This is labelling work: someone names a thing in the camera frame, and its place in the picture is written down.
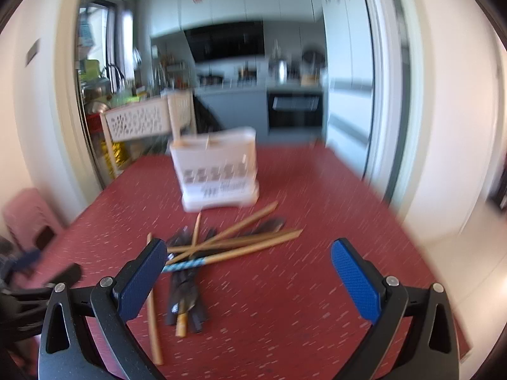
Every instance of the countertop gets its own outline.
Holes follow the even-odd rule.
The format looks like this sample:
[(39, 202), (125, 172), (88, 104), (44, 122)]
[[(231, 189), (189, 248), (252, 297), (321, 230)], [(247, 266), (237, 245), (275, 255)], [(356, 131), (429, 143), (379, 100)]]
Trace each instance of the countertop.
[(245, 84), (240, 86), (238, 86), (236, 82), (232, 82), (225, 85), (208, 85), (196, 87), (194, 89), (196, 96), (258, 91), (307, 92), (322, 94), (324, 89), (320, 85), (301, 85), (297, 80), (288, 80), (287, 83), (283, 84), (277, 83), (273, 80), (259, 80), (257, 83), (252, 85)]
[[(205, 210), (201, 235), (213, 226), (224, 230), (275, 200), (274, 215), (304, 231), (293, 242), (199, 270), (210, 320), (202, 333), (185, 339), (164, 325), (170, 275), (158, 279), (154, 296), (165, 362), (159, 369), (167, 378), (333, 378), (369, 328), (331, 264), (337, 238), (348, 238), (382, 274), (405, 285), (435, 281), (389, 208), (328, 149), (258, 147), (258, 166), (257, 204)], [(196, 214), (185, 213), (180, 200), (170, 157), (140, 158), (48, 246), (32, 285), (73, 261), (83, 268), (79, 286), (114, 276), (143, 250), (149, 232), (167, 239), (193, 226)], [(394, 363), (408, 323), (401, 324), (377, 376)], [(129, 328), (151, 355), (145, 308)], [(107, 367), (119, 374), (93, 321), (91, 330)], [(459, 326), (458, 341), (463, 356), (470, 348)]]

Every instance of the white basket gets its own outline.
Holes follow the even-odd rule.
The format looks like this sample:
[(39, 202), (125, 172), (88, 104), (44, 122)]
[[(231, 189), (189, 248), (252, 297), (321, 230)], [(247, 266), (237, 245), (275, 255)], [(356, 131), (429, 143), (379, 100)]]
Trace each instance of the white basket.
[(249, 206), (259, 198), (254, 129), (182, 136), (170, 150), (185, 211)]

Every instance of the gray cabinet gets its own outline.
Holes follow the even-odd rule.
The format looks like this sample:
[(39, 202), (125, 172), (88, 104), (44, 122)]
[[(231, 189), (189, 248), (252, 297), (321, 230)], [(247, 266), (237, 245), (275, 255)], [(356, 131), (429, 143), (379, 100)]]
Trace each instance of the gray cabinet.
[(257, 142), (268, 138), (268, 102), (266, 90), (203, 93), (198, 99), (210, 110), (224, 129), (253, 127)]

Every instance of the blue gripper pad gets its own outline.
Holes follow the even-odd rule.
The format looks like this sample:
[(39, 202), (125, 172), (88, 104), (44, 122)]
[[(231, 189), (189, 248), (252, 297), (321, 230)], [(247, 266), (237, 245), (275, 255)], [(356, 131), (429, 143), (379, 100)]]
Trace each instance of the blue gripper pad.
[(375, 324), (381, 313), (380, 294), (340, 240), (331, 246), (331, 261), (361, 317)]
[(146, 246), (136, 260), (126, 265), (126, 267), (136, 269), (132, 270), (129, 280), (125, 282), (118, 293), (118, 314), (123, 322), (138, 316), (167, 261), (165, 242), (158, 238), (154, 240), (151, 240), (151, 243)]
[(33, 249), (26, 252), (14, 261), (12, 265), (12, 271), (22, 271), (23, 269), (30, 267), (33, 263), (39, 260), (40, 257), (41, 251), (39, 249)]

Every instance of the screw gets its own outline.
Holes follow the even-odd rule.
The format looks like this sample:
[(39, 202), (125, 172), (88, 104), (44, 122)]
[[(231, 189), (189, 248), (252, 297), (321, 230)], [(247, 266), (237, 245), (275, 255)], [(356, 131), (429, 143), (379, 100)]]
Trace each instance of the screw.
[(387, 285), (391, 287), (397, 287), (400, 285), (400, 281), (395, 276), (392, 275), (387, 276), (385, 282), (387, 283)]
[(112, 277), (104, 277), (100, 281), (100, 286), (101, 287), (109, 287), (111, 284), (112, 284)]
[(443, 293), (444, 292), (444, 287), (442, 286), (442, 284), (440, 283), (435, 283), (433, 284), (433, 289), (434, 291), (436, 291), (437, 293)]
[(65, 290), (65, 284), (64, 283), (58, 283), (56, 286), (55, 286), (55, 291), (57, 293), (60, 293), (62, 291)]

